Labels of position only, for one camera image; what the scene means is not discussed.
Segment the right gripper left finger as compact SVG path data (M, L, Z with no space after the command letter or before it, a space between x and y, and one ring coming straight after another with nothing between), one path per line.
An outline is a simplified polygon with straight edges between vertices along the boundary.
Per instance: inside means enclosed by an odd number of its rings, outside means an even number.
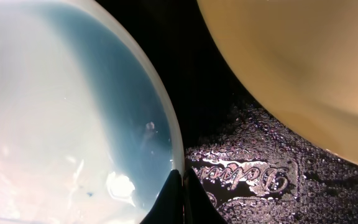
M182 179L179 171L169 173L152 209L140 224L183 224Z

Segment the white plate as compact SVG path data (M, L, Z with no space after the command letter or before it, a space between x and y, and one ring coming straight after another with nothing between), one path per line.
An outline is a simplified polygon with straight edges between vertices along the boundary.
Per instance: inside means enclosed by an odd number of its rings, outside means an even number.
M0 223L140 223L181 132L144 51L96 1L0 1Z

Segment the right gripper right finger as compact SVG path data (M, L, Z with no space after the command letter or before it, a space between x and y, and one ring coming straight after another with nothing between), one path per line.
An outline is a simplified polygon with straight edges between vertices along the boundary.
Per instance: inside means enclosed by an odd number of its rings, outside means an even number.
M192 168L183 176L183 193L185 224L227 224L214 208Z

